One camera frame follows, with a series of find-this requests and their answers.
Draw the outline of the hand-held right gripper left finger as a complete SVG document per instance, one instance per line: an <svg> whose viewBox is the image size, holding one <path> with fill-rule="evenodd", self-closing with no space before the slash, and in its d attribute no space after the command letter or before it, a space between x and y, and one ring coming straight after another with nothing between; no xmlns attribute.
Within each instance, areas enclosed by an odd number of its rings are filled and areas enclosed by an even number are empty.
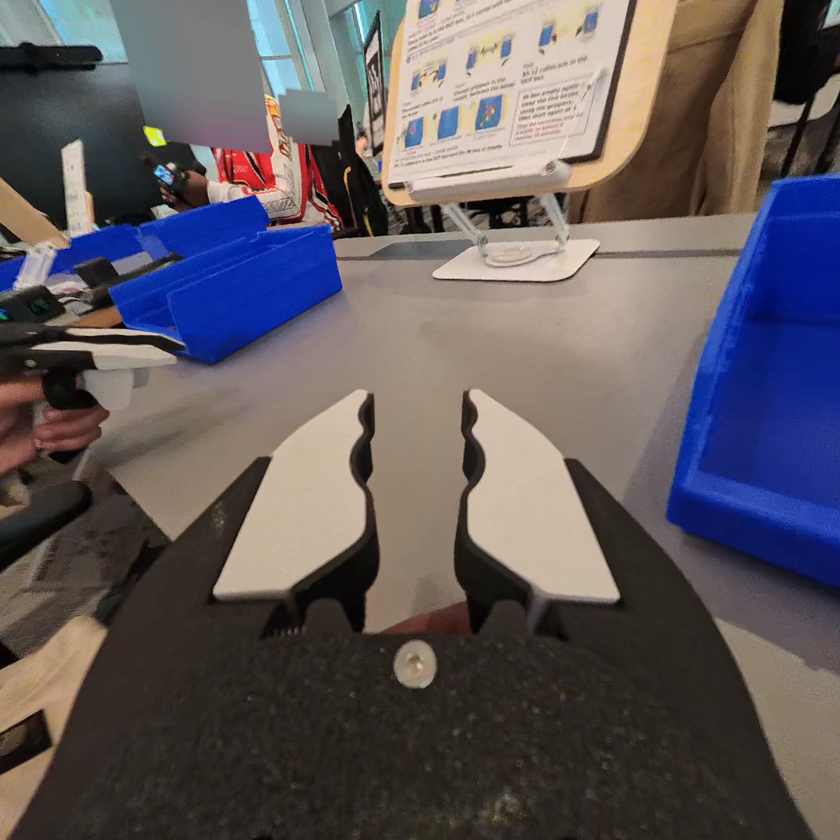
<svg viewBox="0 0 840 840"><path fill-rule="evenodd" d="M290 434L266 471L213 586L218 602L278 602L302 625L336 602L364 630L380 569L369 480L375 396L356 390Z"/></svg>

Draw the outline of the large black monitor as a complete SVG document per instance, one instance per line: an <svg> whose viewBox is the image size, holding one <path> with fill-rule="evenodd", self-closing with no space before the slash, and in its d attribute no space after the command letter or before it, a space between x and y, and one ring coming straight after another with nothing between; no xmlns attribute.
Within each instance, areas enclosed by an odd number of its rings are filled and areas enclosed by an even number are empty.
<svg viewBox="0 0 840 840"><path fill-rule="evenodd" d="M1 48L1 176L58 228L66 228L61 151L80 140L97 226L151 221L161 203L158 182L143 162L192 170L188 144L155 149L125 62L102 61L93 45Z"/></svg>

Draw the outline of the printed instruction sheet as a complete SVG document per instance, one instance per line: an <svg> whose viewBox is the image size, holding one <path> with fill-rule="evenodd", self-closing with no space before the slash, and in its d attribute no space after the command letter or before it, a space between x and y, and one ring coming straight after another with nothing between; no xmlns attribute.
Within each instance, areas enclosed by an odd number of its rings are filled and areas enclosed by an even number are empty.
<svg viewBox="0 0 840 840"><path fill-rule="evenodd" d="M636 2L406 2L388 182L598 160Z"/></svg>

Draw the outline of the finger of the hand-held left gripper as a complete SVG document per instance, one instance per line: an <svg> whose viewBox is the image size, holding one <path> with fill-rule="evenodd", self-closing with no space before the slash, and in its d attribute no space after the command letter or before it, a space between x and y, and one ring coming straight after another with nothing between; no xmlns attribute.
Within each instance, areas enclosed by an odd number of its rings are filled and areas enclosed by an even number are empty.
<svg viewBox="0 0 840 840"><path fill-rule="evenodd" d="M167 353L186 352L186 345L182 341L157 332L79 327L44 327L39 332L39 344L70 342L143 345L155 347Z"/></svg>
<svg viewBox="0 0 840 840"><path fill-rule="evenodd" d="M145 387L149 372L176 362L177 341L84 343L92 362L80 374L80 388L106 410L128 408L133 392Z"/></svg>

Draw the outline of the tan fabric cover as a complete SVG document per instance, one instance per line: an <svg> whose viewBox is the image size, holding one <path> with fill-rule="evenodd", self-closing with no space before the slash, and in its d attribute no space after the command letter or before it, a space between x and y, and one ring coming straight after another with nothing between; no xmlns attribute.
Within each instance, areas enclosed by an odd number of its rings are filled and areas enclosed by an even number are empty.
<svg viewBox="0 0 840 840"><path fill-rule="evenodd" d="M742 214L753 207L781 42L782 1L679 2L635 156L570 200L580 224Z"/></svg>

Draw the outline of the white printed strip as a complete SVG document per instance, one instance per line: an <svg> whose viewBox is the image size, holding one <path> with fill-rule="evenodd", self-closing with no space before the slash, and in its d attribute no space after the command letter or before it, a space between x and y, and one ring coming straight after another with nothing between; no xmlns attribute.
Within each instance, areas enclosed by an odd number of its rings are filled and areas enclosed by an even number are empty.
<svg viewBox="0 0 840 840"><path fill-rule="evenodd" d="M61 151L62 181L65 195L66 233L69 239L96 231L93 199L88 191L85 147L82 140L74 140Z"/></svg>

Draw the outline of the person's left hand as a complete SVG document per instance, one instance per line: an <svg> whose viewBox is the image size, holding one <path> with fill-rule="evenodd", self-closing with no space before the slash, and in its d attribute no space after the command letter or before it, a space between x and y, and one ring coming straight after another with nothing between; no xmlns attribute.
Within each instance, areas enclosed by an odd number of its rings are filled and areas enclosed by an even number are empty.
<svg viewBox="0 0 840 840"><path fill-rule="evenodd" d="M74 452L102 435L109 412L100 405L69 411L47 407L36 422L33 409L45 399L38 377L2 377L1 477L35 462L40 453Z"/></svg>

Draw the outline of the blue plastic bin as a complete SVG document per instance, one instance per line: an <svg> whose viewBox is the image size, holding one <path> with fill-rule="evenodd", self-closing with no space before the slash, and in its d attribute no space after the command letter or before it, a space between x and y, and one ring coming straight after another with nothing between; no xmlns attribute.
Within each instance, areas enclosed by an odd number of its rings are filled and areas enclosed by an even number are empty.
<svg viewBox="0 0 840 840"><path fill-rule="evenodd" d="M838 589L838 174L766 196L700 355L667 519Z"/></svg>
<svg viewBox="0 0 840 840"><path fill-rule="evenodd" d="M107 259L114 266L141 254L147 254L151 261L169 254L188 259L258 235L266 235L269 241L278 243L283 232L268 227L267 214L254 196L176 213L139 226L109 226L79 237L69 248L57 251L46 284L52 287L60 283L59 276L74 277L78 265L94 259Z"/></svg>
<svg viewBox="0 0 840 840"><path fill-rule="evenodd" d="M179 340L215 364L342 290L330 229L272 229L110 291L123 324Z"/></svg>

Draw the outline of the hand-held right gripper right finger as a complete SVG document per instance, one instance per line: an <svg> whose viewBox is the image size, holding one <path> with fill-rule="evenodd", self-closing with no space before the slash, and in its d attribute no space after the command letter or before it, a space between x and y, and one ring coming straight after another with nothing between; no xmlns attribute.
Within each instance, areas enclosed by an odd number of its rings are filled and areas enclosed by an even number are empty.
<svg viewBox="0 0 840 840"><path fill-rule="evenodd" d="M525 627L550 625L563 605L616 608L622 597L560 450L478 388L464 391L465 488L455 576L469 626L480 632L510 602Z"/></svg>

